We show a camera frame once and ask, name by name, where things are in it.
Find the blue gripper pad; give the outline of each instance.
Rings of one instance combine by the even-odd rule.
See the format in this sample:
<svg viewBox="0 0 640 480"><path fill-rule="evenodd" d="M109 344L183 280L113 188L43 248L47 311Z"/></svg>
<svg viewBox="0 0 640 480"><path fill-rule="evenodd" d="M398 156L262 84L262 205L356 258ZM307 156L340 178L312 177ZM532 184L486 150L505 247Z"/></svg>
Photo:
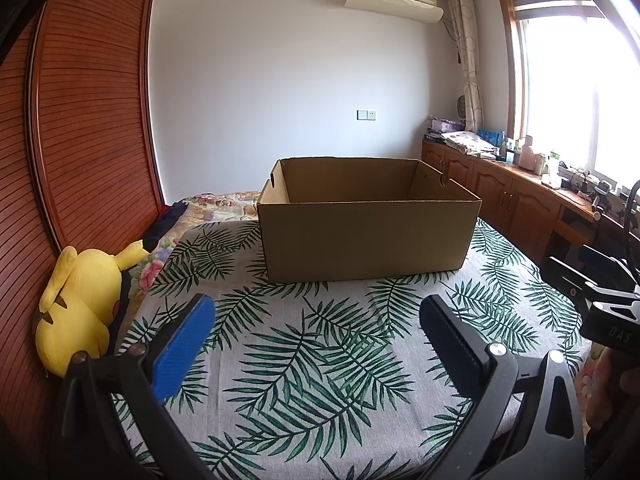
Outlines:
<svg viewBox="0 0 640 480"><path fill-rule="evenodd" d="M151 389L159 402L178 393L215 323L214 301L204 294L198 294L194 300L196 305L182 320L154 361Z"/></svg>

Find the wooden wardrobe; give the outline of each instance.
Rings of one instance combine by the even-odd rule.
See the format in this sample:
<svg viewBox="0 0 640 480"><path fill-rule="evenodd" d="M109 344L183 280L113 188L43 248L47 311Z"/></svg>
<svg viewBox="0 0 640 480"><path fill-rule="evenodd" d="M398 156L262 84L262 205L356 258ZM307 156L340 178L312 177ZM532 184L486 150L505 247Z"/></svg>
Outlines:
<svg viewBox="0 0 640 480"><path fill-rule="evenodd" d="M31 325L56 256L65 245L115 253L163 204L151 1L49 0L0 66L0 416L40 464L60 381Z"/></svg>

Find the cardboard box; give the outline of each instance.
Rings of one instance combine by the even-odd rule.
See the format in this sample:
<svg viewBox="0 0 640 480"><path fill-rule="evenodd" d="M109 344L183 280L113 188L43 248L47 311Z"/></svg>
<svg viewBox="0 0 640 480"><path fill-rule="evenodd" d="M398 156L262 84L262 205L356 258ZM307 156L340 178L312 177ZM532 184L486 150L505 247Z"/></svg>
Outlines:
<svg viewBox="0 0 640 480"><path fill-rule="evenodd" d="M481 200L419 160L284 158L258 199L272 282L459 269Z"/></svg>

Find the yellow plush toy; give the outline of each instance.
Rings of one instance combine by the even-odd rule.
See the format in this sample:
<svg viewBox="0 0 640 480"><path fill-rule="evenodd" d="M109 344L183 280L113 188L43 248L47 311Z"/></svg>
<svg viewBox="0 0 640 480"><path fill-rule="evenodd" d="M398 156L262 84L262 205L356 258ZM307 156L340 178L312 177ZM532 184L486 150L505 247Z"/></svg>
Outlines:
<svg viewBox="0 0 640 480"><path fill-rule="evenodd" d="M38 304L36 348L47 370L64 377L76 352L85 350L94 359L104 355L120 298L120 271L148 254L142 240L115 256L97 249L78 254L71 246L62 250Z"/></svg>

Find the metal bolt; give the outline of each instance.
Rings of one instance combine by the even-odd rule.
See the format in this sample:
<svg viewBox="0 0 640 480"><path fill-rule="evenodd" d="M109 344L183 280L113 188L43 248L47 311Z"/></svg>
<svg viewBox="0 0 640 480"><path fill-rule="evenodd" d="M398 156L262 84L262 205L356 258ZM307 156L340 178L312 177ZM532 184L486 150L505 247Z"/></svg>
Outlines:
<svg viewBox="0 0 640 480"><path fill-rule="evenodd" d="M144 355L145 352L146 352L146 345L143 343L133 343L133 345L129 347L129 350L127 350L128 354L133 355L135 357L140 357L141 355Z"/></svg>
<svg viewBox="0 0 640 480"><path fill-rule="evenodd" d="M507 347L502 343L491 343L489 345L489 352L497 356L505 355L507 353Z"/></svg>
<svg viewBox="0 0 640 480"><path fill-rule="evenodd" d="M87 354L87 352L81 350L74 354L74 356L71 358L71 362L75 365L79 365L80 363L84 363L88 357L89 355Z"/></svg>
<svg viewBox="0 0 640 480"><path fill-rule="evenodd" d="M564 356L558 351L558 350L552 350L551 352L549 352L549 358L555 362L560 364L562 361L564 361Z"/></svg>

